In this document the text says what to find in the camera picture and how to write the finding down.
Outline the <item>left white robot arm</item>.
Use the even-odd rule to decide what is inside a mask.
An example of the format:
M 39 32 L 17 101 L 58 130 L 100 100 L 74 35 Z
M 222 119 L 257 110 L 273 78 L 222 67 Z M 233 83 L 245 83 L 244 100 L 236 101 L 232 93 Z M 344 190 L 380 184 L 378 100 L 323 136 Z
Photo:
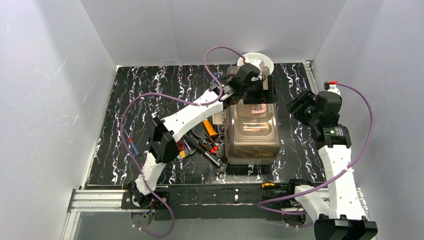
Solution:
M 211 86 L 195 101 L 163 119 L 149 121 L 146 160 L 139 168 L 135 192 L 141 197 L 157 196 L 157 182 L 166 164 L 179 154 L 183 136 L 203 120 L 243 101 L 245 104 L 273 104 L 276 92 L 272 71 L 257 61 L 245 63 L 235 73 L 215 77 Z

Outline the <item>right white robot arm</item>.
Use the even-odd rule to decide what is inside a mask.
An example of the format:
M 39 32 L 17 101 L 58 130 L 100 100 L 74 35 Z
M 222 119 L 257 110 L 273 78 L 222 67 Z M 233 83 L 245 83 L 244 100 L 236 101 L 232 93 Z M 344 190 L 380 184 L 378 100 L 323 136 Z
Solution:
M 295 199 L 313 220 L 317 240 L 371 240 L 377 223 L 367 218 L 358 196 L 351 159 L 349 130 L 339 123 L 342 98 L 332 91 L 301 93 L 287 104 L 287 111 L 309 127 L 322 160 L 329 202 L 311 184 L 291 180 Z

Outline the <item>black marble pattern mat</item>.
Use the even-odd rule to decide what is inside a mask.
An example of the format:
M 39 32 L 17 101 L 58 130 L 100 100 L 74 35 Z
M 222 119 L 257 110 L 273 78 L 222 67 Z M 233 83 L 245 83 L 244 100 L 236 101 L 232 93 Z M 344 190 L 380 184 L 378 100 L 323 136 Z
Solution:
M 276 63 L 273 76 L 279 100 L 276 104 L 281 148 L 276 160 L 268 165 L 229 165 L 216 176 L 217 167 L 195 153 L 168 163 L 161 185 L 250 184 L 306 179 L 325 180 L 323 164 L 310 131 L 287 113 L 285 103 L 301 91 L 311 88 L 310 73 L 302 63 Z M 103 125 L 93 155 L 86 184 L 120 186 L 139 176 L 138 166 L 146 159 L 148 137 L 145 121 L 174 114 L 182 103 L 162 96 L 150 96 L 131 105 L 132 100 L 149 92 L 160 92 L 186 101 L 199 98 L 212 82 L 202 65 L 120 67 L 112 85 Z M 141 156 L 130 150 L 128 132 Z

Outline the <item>black handle hammer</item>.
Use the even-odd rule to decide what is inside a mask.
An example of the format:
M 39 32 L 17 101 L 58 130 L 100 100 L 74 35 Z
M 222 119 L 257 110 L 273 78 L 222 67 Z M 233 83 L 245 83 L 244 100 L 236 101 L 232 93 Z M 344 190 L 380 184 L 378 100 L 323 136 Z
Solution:
M 215 173 L 217 177 L 220 177 L 225 173 L 227 165 L 220 161 L 219 158 L 215 157 L 206 147 L 202 146 L 197 140 L 188 134 L 185 134 L 183 139 L 217 167 L 218 170 Z

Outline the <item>red needle nose pliers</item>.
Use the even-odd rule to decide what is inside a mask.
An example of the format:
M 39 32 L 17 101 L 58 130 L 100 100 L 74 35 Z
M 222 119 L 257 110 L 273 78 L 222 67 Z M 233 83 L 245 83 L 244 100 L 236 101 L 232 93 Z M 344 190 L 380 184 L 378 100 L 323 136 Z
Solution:
M 202 144 L 207 149 L 207 151 L 209 153 L 211 153 L 212 155 L 215 155 L 215 156 L 217 156 L 219 158 L 222 157 L 221 151 L 219 149 L 219 146 L 210 137 L 205 136 L 202 139 Z

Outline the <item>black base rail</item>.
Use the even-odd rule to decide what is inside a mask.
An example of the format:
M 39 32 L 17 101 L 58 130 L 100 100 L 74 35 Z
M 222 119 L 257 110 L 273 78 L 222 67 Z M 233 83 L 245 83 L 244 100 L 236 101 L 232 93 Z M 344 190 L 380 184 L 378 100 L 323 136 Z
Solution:
M 157 221 L 171 219 L 169 205 L 177 220 L 182 219 L 266 219 L 280 221 L 278 213 L 258 207 L 258 202 L 282 197 L 285 184 L 266 187 L 251 184 L 178 184 L 158 186 L 155 195 L 139 193 L 135 186 L 125 186 L 123 210 L 151 214 Z

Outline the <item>red blue small screwdriver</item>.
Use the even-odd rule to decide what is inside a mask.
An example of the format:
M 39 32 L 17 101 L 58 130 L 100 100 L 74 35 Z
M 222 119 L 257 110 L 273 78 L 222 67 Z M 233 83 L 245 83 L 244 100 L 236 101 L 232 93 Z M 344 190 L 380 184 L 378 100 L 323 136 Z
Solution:
M 129 141 L 129 148 L 131 150 L 131 152 L 136 156 L 136 157 L 140 157 L 141 156 L 141 152 L 138 149 L 138 147 L 136 146 L 136 144 L 133 142 L 131 136 L 129 135 L 129 133 L 124 130 L 124 133 L 126 134 L 128 141 Z

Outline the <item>beige plastic tool box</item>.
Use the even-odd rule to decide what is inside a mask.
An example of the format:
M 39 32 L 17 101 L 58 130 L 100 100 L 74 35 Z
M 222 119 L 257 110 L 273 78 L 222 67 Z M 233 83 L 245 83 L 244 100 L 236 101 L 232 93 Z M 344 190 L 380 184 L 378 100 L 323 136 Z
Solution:
M 276 103 L 243 104 L 223 111 L 225 156 L 231 165 L 267 165 L 277 159 L 280 132 Z

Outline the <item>white filament spool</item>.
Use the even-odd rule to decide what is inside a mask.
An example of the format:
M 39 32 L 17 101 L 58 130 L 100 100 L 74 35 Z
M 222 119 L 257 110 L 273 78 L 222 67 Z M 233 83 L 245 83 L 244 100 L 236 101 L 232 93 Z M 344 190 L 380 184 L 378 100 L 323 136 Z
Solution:
M 262 69 L 263 67 L 268 68 L 269 75 L 271 75 L 274 71 L 274 62 L 270 57 L 263 53 L 259 52 L 248 52 L 243 55 L 243 57 L 240 57 L 237 60 L 236 65 L 242 66 L 245 63 L 253 64 L 254 66 Z

